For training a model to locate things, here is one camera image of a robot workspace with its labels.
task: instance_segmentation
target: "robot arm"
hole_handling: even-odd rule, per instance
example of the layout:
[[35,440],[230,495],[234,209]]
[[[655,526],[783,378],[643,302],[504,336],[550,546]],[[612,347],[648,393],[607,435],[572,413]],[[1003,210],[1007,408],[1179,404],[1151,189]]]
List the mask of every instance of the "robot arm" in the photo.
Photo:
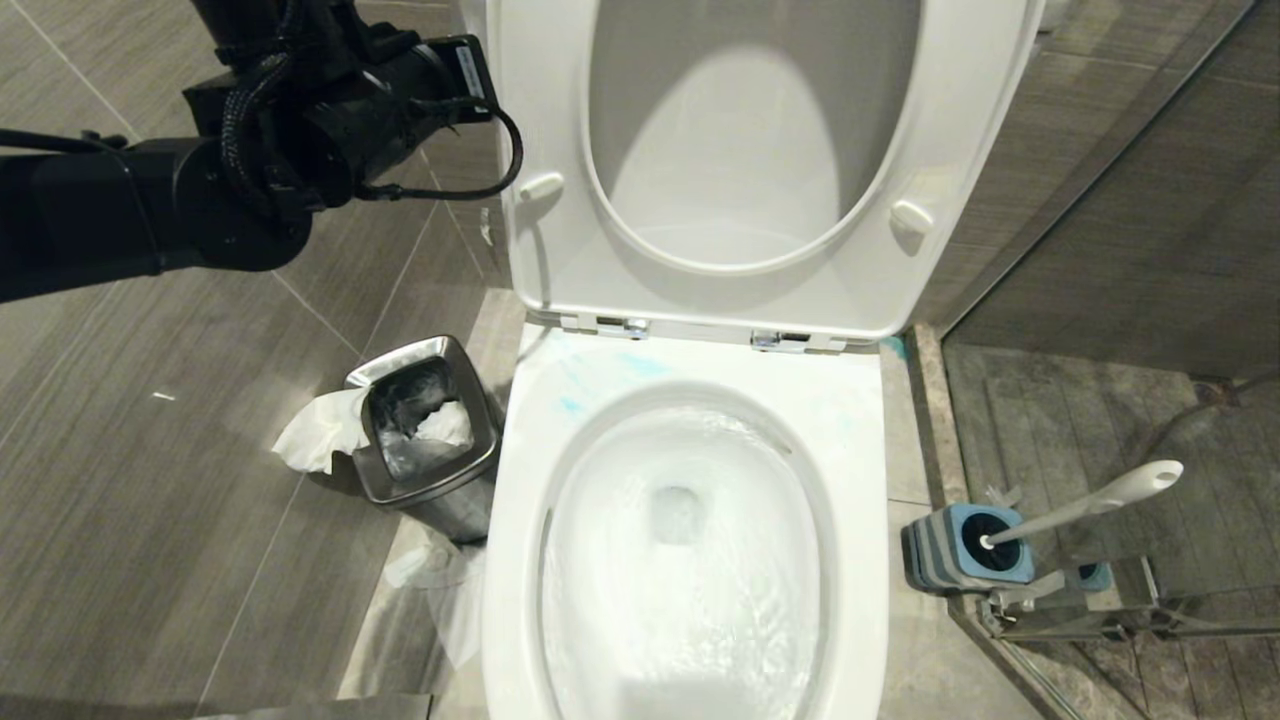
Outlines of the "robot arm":
[[[189,266],[270,270],[352,199],[475,200],[522,145],[474,36],[422,42],[352,0],[192,0],[230,72],[183,92],[198,137],[0,131],[0,302]],[[512,163],[486,188],[376,186],[435,131],[498,119]]]

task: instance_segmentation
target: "toilet brush handle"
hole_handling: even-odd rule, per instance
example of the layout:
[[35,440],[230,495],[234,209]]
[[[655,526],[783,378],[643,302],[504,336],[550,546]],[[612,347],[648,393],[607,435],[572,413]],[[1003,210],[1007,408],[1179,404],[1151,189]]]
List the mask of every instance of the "toilet brush handle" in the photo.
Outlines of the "toilet brush handle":
[[1066,523],[1074,523],[1087,515],[1101,515],[1125,505],[1133,505],[1172,487],[1181,475],[1183,464],[1176,460],[1147,462],[1140,468],[1129,470],[1107,483],[1102,489],[1084,496],[1075,502],[1064,505],[1047,515],[1041,515],[1002,533],[983,538],[983,546],[995,547],[1002,542],[1023,538],[1032,533],[1065,525]]

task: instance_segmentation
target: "open toilet lid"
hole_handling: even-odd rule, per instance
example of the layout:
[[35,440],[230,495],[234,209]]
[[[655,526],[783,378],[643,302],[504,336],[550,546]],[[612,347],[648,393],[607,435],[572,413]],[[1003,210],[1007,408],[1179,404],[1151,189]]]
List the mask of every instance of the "open toilet lid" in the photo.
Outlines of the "open toilet lid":
[[959,220],[1042,0],[541,5],[489,8],[525,304],[873,341]]

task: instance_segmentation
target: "toilet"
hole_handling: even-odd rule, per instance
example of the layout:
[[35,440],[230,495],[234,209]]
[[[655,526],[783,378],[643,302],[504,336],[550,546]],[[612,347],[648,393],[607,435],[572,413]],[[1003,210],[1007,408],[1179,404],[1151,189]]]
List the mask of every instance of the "toilet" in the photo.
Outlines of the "toilet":
[[493,720],[876,717],[877,343],[937,264],[1041,10],[489,1],[530,309],[486,551]]

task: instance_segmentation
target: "trash can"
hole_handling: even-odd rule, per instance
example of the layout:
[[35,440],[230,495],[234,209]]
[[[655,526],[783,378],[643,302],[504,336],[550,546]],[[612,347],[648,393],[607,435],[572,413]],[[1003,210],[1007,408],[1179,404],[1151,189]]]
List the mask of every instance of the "trash can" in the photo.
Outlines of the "trash can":
[[[462,343],[440,336],[401,347],[352,370],[347,387],[370,387],[361,410],[370,445],[352,455],[365,496],[454,543],[488,537],[502,420]],[[451,445],[465,423],[470,442]],[[453,434],[431,434],[442,427]]]

